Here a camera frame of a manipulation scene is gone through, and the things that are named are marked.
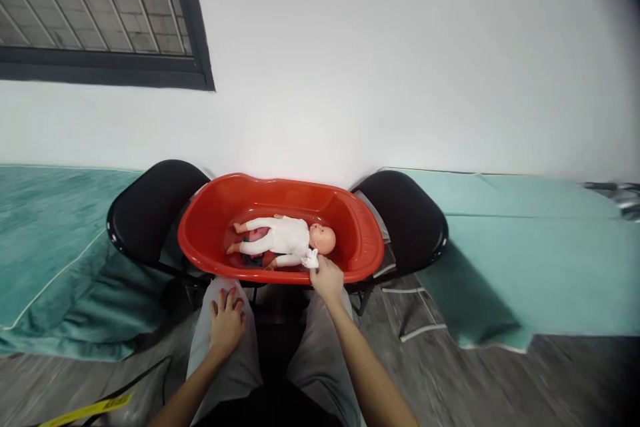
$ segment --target chair backrest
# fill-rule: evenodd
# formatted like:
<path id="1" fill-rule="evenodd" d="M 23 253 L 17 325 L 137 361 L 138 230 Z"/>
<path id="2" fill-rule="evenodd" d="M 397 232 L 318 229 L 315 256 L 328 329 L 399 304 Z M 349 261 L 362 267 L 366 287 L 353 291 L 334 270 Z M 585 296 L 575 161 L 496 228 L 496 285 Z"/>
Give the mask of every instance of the chair backrest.
<path id="1" fill-rule="evenodd" d="M 383 170 L 364 179 L 353 191 L 361 191 L 387 226 L 396 270 L 367 285 L 412 274 L 431 265 L 443 252 L 449 227 L 436 203 L 408 175 Z"/>
<path id="2" fill-rule="evenodd" d="M 143 173 L 113 201 L 107 231 L 113 245 L 144 264 L 160 260 L 171 224 L 209 178 L 182 160 L 164 160 Z"/>

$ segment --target plastic tub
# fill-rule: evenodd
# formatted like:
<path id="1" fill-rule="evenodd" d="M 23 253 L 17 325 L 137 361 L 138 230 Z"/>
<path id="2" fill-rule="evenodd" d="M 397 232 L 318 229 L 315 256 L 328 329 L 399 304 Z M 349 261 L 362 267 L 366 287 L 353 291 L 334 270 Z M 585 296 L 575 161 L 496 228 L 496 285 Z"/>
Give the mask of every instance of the plastic tub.
<path id="1" fill-rule="evenodd" d="M 262 180 L 232 173 L 212 180 L 193 198 L 180 221 L 184 254 L 204 272 L 251 282 L 309 285 L 304 267 L 267 271 L 247 267 L 240 254 L 225 250 L 240 242 L 233 223 L 282 214 L 334 229 L 336 246 L 328 257 L 345 273 L 345 283 L 369 277 L 384 254 L 382 235 L 367 206 L 346 190 L 302 181 Z"/>

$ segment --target doll head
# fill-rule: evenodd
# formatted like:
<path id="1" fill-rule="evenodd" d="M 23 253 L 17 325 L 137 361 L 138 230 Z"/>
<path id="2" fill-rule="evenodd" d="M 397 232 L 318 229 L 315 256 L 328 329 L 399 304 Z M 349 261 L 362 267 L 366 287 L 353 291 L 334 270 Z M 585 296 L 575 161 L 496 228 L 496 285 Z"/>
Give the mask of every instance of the doll head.
<path id="1" fill-rule="evenodd" d="M 333 229 L 320 224 L 313 224 L 309 228 L 309 246 L 311 248 L 317 248 L 318 254 L 320 255 L 330 254 L 331 250 L 335 247 L 335 233 Z"/>

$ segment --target gray pants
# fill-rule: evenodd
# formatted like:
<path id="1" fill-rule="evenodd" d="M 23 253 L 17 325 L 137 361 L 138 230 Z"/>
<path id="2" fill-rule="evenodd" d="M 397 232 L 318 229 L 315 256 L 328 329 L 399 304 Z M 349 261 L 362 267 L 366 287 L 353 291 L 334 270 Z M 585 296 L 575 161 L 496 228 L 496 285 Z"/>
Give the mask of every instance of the gray pants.
<path id="1" fill-rule="evenodd" d="M 216 375 L 192 424 L 198 422 L 216 405 L 226 400 L 247 397 L 262 385 L 258 362 L 255 321 L 249 300 L 237 280 L 216 277 L 205 293 L 200 317 L 195 327 L 187 377 L 203 361 L 209 350 L 211 312 L 209 304 L 218 298 L 221 288 L 236 287 L 245 301 L 247 329 L 240 343 Z M 353 318 L 349 296 L 343 289 L 342 301 Z M 340 419 L 345 427 L 360 426 L 360 409 L 331 316 L 322 299 L 313 292 L 307 308 L 307 328 L 287 370 L 288 379 L 308 397 Z"/>

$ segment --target black cable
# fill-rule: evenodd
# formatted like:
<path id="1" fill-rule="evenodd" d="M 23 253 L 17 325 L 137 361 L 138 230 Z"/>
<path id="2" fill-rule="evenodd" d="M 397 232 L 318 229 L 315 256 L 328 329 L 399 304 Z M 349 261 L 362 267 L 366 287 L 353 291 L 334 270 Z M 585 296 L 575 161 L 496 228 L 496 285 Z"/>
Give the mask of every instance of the black cable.
<path id="1" fill-rule="evenodd" d="M 140 382 L 142 379 L 144 379 L 144 377 L 146 377 L 147 375 L 149 375 L 154 369 L 156 369 L 156 367 L 158 367 L 160 364 L 162 364 L 164 361 L 168 360 L 169 361 L 169 365 L 167 366 L 167 370 L 165 371 L 165 375 L 162 379 L 162 405 L 164 406 L 166 404 L 166 399 L 165 399 L 165 384 L 167 382 L 167 377 L 169 375 L 169 369 L 171 369 L 171 361 L 173 360 L 173 356 L 166 356 L 164 357 L 162 360 L 156 362 L 154 365 L 152 365 L 151 367 L 149 367 L 148 369 L 146 369 L 142 374 L 138 375 L 138 377 L 136 377 L 135 379 L 133 379 L 132 381 L 130 381 L 127 385 L 125 385 L 124 387 L 120 387 L 118 390 L 110 393 L 109 395 L 106 395 L 104 397 L 102 397 L 102 399 L 96 400 L 96 402 L 102 402 L 103 400 L 108 400 L 108 399 L 112 399 L 115 397 L 118 397 L 122 394 L 124 394 L 126 391 L 128 391 L 131 387 L 133 387 L 134 385 L 136 385 L 138 382 Z M 93 425 L 93 423 L 98 420 L 98 418 L 103 415 L 103 414 L 96 414 L 94 416 L 89 417 L 84 424 L 82 424 L 83 427 L 88 427 L 90 425 Z"/>

